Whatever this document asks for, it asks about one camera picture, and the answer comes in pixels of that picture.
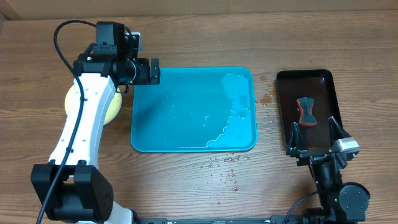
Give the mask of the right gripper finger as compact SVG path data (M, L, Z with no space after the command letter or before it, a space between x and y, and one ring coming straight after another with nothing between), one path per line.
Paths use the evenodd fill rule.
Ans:
M333 149L349 149L351 146L351 135L348 134L337 122L334 116L328 118L330 127L330 140Z
M287 146L287 155L297 155L302 149L302 136L299 130L299 126L296 122L293 122L290 127L290 140Z

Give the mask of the orange and dark sponge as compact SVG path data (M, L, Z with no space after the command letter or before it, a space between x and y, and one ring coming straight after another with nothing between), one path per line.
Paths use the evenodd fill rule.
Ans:
M317 125L316 118L312 114L314 100L309 97L302 97L296 100L298 110L300 111L299 125L313 127Z

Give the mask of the yellow-green plate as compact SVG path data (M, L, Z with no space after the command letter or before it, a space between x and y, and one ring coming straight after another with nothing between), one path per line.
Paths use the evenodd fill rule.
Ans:
M65 112L68 115L69 114L69 107L70 107L70 100L72 98L73 95L73 90L74 87L72 86L65 97L65 101L64 101L64 108L65 108ZM121 109L121 105L122 105L122 94L120 93L115 93L115 96L113 97L113 99L111 100L111 103L109 105L109 108L106 112L106 116L105 116L105 120L104 120L104 125L110 123L119 113L120 109Z

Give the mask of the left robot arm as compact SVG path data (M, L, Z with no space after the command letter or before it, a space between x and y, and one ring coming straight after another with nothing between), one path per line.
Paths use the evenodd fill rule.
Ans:
M97 22L96 40L71 64L69 113L46 164L30 180L44 217L65 223L137 223L136 213L114 200L113 187L98 169L106 113L119 86L157 85L159 59L140 58L141 36L118 22Z

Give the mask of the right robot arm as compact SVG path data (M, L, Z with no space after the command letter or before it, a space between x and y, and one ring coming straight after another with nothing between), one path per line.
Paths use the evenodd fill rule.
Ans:
M358 223L366 219L370 193L356 182L342 181L340 173L356 157L360 146L334 117L328 118L331 147L309 152L296 122L291 125L287 155L298 159L298 166L307 166L317 190L295 202L287 212L284 223ZM294 209L310 197L318 195L319 208L309 208L303 215L292 217Z

